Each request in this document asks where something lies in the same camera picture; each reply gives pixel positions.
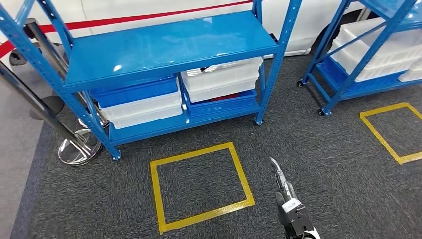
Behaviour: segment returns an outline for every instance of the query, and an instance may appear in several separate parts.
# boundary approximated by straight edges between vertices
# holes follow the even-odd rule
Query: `stanchion base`
[[[82,120],[81,120],[81,118],[78,118],[78,123],[82,126],[82,128],[88,128],[83,122],[82,122]],[[100,120],[100,124],[101,124],[101,126],[103,127],[103,128],[107,128],[109,125],[110,125],[110,121],[106,121],[106,122],[104,122],[104,121],[102,121],[102,120]]]
[[[67,165],[81,166],[90,162],[97,155],[101,149],[101,144],[89,129],[78,130],[75,134],[83,137],[85,145],[91,149],[92,154],[81,153],[69,140],[65,139],[59,147],[58,156],[60,161]]]

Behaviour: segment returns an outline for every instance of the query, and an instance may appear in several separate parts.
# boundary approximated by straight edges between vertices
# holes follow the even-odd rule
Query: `shelf unit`
[[[121,152],[116,148],[118,145],[208,123],[255,114],[255,123],[261,125],[301,5],[301,0],[290,0],[279,41],[275,42],[262,26],[262,0],[254,0],[251,11],[80,38],[71,36],[51,0],[36,1],[51,20],[69,56],[65,79],[60,78],[22,29],[35,0],[25,0],[16,19],[0,5],[0,29],[87,125],[114,160],[121,158]],[[267,79],[264,67],[260,68],[261,97],[251,106],[228,112],[191,117],[183,103],[181,115],[123,129],[111,126],[107,135],[97,115],[90,115],[75,97],[75,92],[82,92],[88,99],[88,108],[93,110],[87,93],[93,88],[149,80],[160,75],[268,54],[274,54],[274,58]]]
[[[398,77],[403,72],[364,82],[355,82],[356,77],[372,59],[378,49],[391,36],[391,34],[394,32],[422,28],[422,3],[418,0],[359,0],[359,2],[365,7],[382,17],[385,22],[374,27],[368,32],[363,33],[354,40],[340,46],[336,50],[328,54],[324,54],[324,51],[329,44],[329,40],[332,39],[335,30],[340,24],[344,11],[353,1],[355,0],[343,0],[341,2],[304,76],[300,81],[298,81],[298,86],[302,87],[303,85],[308,84],[309,80],[311,80],[315,84],[316,88],[321,92],[322,96],[327,100],[327,104],[319,110],[320,115],[331,114],[332,108],[342,100],[422,83],[422,79],[410,82],[400,82]],[[384,26],[384,30],[382,30],[381,34],[351,74],[347,74],[344,68],[330,57],[332,54],[335,54],[344,47]],[[327,81],[328,85],[333,89],[333,96],[329,95],[329,93],[313,75],[314,70],[318,70],[322,77]]]

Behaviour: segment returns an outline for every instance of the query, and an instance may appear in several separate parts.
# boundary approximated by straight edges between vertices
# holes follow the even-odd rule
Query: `yellow tape square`
[[[217,208],[208,212],[204,212],[195,216],[191,216],[188,218],[184,218],[175,222],[166,223],[165,215],[164,215],[164,207],[163,207],[163,200],[161,198],[161,189],[160,189],[160,181],[158,179],[158,172],[157,166],[177,162],[180,160],[200,156],[207,153],[216,152],[219,150],[228,149],[230,151],[231,157],[234,162],[234,167],[236,168],[237,174],[239,175],[240,183],[242,185],[243,191],[245,192],[246,199],[237,203],[233,203],[227,205],[222,208]],[[202,222],[211,218],[215,218],[227,213],[234,212],[236,210],[253,206],[255,205],[255,200],[253,199],[252,192],[249,188],[249,184],[246,180],[245,173],[243,172],[242,165],[240,164],[239,157],[237,156],[236,150],[234,149],[234,145],[232,142],[216,145],[209,148],[200,149],[197,151],[176,155],[169,158],[159,159],[155,161],[151,161],[151,177],[152,177],[152,186],[154,190],[154,198],[155,198],[155,207],[157,210],[157,219],[158,219],[158,227],[160,234],[162,235],[163,232],[179,229],[182,227],[186,227],[198,222]]]
[[[366,126],[371,130],[371,132],[375,135],[375,137],[381,142],[381,144],[387,149],[387,151],[391,154],[391,156],[399,163],[404,164],[407,162],[415,161],[418,159],[422,159],[422,152],[414,153],[406,156],[398,156],[397,153],[388,145],[388,143],[384,140],[384,138],[378,133],[378,131],[375,129],[375,127],[369,122],[369,120],[366,118],[367,116],[379,114],[382,112],[392,111],[399,108],[409,108],[415,115],[417,115],[422,120],[422,114],[415,109],[411,104],[407,102],[402,102],[390,106],[385,106],[381,108],[377,108],[370,111],[364,111],[360,113],[360,118],[362,121],[366,124]]]

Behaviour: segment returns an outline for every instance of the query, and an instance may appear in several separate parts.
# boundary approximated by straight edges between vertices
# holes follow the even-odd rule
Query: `robotic arm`
[[[271,168],[277,180],[276,192],[280,221],[286,231],[287,239],[321,239],[312,225],[305,206],[296,198],[291,183],[286,181],[277,161],[270,157]]]

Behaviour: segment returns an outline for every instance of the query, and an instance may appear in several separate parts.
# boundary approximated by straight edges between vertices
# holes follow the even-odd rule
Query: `blue plastic crate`
[[[324,59],[322,66],[330,72],[335,82],[329,82],[333,89],[337,92],[341,85],[346,81],[349,74],[346,70],[331,57]],[[399,82],[398,78],[405,71],[397,72],[388,76],[381,76],[367,81],[353,82],[353,84],[347,89],[346,93],[354,93],[359,91],[367,91],[372,89],[379,89],[386,85],[392,85]]]
[[[176,81],[176,75],[171,74],[95,88],[89,90],[89,93],[104,108],[176,92],[178,91]]]
[[[239,92],[238,96],[233,98],[227,98],[222,100],[205,100],[199,102],[193,102],[189,100],[189,94],[186,91],[185,86],[182,84],[182,91],[185,97],[186,106],[190,116],[202,116],[211,113],[223,112],[233,109],[240,109],[248,107],[256,102],[256,91],[249,90]]]

